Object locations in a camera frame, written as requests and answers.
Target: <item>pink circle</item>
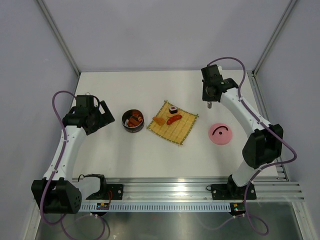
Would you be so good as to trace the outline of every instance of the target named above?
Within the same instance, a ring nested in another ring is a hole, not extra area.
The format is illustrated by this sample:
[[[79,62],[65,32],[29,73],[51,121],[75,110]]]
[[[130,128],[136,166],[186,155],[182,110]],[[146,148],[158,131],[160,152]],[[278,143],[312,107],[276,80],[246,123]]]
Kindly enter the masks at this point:
[[[226,124],[216,123],[209,129],[209,138],[214,144],[226,145],[232,139],[232,131]]]

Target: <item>yellow cloth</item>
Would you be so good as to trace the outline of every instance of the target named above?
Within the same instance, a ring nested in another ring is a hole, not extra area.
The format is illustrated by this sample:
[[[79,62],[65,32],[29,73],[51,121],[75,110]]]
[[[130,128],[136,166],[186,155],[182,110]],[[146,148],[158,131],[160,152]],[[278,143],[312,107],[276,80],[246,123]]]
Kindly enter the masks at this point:
[[[167,120],[170,118],[167,117],[167,114],[169,113],[169,108],[171,106],[173,105],[170,102],[164,101],[163,106],[156,115],[156,117],[163,118],[165,120],[164,125],[160,126],[152,120],[146,129],[149,129],[159,137],[171,143],[182,145],[193,128],[199,115],[192,114],[179,108],[178,111],[179,114],[182,115],[182,118],[173,122],[171,125],[167,125]]]

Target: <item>white table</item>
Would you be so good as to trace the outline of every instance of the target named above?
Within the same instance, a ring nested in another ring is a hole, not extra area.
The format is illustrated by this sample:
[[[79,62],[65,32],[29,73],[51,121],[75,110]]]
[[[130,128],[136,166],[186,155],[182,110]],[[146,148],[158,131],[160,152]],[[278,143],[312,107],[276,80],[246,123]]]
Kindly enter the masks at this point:
[[[238,84],[241,70],[223,70],[224,78]],[[83,72],[76,95],[89,92],[105,100],[115,122],[84,140],[74,166],[73,177],[80,174],[104,174],[107,178],[227,177],[243,161],[242,149],[247,136],[235,117],[222,104],[212,109],[202,101],[202,74],[196,71]],[[248,77],[242,93],[251,105],[257,104]],[[170,143],[147,125],[164,100],[188,112],[199,114],[182,146]],[[138,109],[144,114],[145,127],[129,133],[121,123],[123,113]],[[213,144],[208,130],[215,123],[230,126],[233,138],[224,146]],[[277,176],[275,167],[259,176]]]

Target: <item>pink plate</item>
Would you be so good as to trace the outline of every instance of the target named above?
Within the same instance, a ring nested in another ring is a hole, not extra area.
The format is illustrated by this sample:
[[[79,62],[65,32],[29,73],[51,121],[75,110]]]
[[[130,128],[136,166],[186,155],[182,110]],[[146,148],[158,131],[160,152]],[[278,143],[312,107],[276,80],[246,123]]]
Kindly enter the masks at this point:
[[[232,139],[232,131],[226,124],[216,123],[209,129],[209,138],[214,144],[226,145]]]

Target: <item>black pot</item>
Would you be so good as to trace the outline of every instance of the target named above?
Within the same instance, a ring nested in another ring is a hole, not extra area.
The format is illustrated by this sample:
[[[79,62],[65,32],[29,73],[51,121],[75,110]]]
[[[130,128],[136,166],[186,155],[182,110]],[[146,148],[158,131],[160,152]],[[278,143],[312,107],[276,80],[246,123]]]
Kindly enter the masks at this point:
[[[141,117],[142,117],[142,122],[138,126],[135,126],[135,127],[126,126],[126,124],[125,124],[126,120],[128,120],[130,117],[132,117],[132,112],[133,111],[139,112],[139,115],[141,115]],[[121,121],[122,121],[122,125],[123,125],[124,129],[127,130],[129,133],[137,133],[141,129],[143,129],[144,126],[145,126],[145,117],[144,117],[144,115],[142,114],[142,112],[140,112],[139,110],[136,110],[136,109],[131,109],[131,110],[126,111],[122,115],[122,120]]]

